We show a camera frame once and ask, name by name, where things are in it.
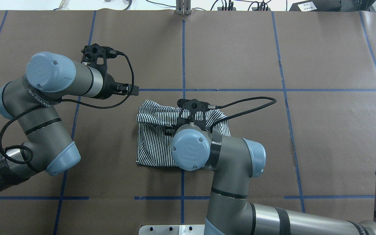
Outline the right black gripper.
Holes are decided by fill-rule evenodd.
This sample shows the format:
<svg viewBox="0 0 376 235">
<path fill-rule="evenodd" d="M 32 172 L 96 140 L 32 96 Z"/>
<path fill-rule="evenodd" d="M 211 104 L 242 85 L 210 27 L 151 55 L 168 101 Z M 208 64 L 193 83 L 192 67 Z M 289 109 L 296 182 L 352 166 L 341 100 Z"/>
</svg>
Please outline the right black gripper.
<svg viewBox="0 0 376 235">
<path fill-rule="evenodd" d="M 177 106 L 180 108 L 176 125 L 174 128 L 165 127 L 165 135 L 173 136 L 176 130 L 185 124 L 198 126 L 202 131 L 206 131 L 206 112 L 215 109 L 215 105 L 197 99 L 179 99 Z"/>
</svg>

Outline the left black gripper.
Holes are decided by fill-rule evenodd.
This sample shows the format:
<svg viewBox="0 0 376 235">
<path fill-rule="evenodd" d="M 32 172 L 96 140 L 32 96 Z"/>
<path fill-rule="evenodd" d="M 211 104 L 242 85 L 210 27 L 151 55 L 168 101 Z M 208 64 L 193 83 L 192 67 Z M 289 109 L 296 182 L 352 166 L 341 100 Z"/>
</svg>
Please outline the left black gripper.
<svg viewBox="0 0 376 235">
<path fill-rule="evenodd" d="M 81 63 L 85 64 L 92 74 L 91 86 L 84 94 L 84 97 L 104 100 L 112 95 L 139 95 L 139 86 L 118 84 L 107 73 L 108 65 L 106 60 L 116 58 L 119 55 L 117 50 L 94 43 L 85 46 L 82 49 L 82 53 Z"/>
</svg>

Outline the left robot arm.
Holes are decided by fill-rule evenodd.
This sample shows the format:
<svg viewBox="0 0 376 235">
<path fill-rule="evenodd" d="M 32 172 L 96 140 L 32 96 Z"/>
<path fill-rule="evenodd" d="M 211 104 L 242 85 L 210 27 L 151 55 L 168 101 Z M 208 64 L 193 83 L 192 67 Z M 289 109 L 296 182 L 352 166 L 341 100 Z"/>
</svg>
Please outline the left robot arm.
<svg viewBox="0 0 376 235">
<path fill-rule="evenodd" d="M 81 160 L 55 105 L 101 107 L 64 96 L 104 100 L 139 94 L 124 52 L 94 43 L 82 53 L 80 62 L 52 52 L 36 53 L 21 78 L 0 88 L 0 114 L 8 119 L 0 131 L 0 192 L 40 172 L 56 176 Z"/>
</svg>

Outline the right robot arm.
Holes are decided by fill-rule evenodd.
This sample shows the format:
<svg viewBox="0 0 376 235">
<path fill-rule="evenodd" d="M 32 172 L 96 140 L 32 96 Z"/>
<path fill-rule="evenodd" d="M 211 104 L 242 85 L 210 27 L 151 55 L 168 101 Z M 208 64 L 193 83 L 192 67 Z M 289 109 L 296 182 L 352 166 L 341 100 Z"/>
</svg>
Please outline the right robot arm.
<svg viewBox="0 0 376 235">
<path fill-rule="evenodd" d="M 225 108 L 196 99 L 180 99 L 176 125 L 167 128 L 173 135 L 171 156 L 185 171 L 201 168 L 214 172 L 203 233 L 205 235 L 376 235 L 376 189 L 372 220 L 349 220 L 311 215 L 248 202 L 250 178 L 259 177 L 266 164 L 261 143 L 222 135 L 214 127 L 224 121 L 252 113 L 276 103 L 269 97 L 257 108 L 224 117 L 206 128 L 205 114 Z"/>
</svg>

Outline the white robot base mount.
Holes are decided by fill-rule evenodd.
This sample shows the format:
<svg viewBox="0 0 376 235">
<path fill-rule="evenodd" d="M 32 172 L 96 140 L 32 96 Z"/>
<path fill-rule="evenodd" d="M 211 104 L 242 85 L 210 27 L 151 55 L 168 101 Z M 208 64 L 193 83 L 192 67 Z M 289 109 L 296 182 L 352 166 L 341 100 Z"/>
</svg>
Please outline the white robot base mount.
<svg viewBox="0 0 376 235">
<path fill-rule="evenodd" d="M 139 235 L 203 235 L 204 225 L 145 225 Z"/>
</svg>

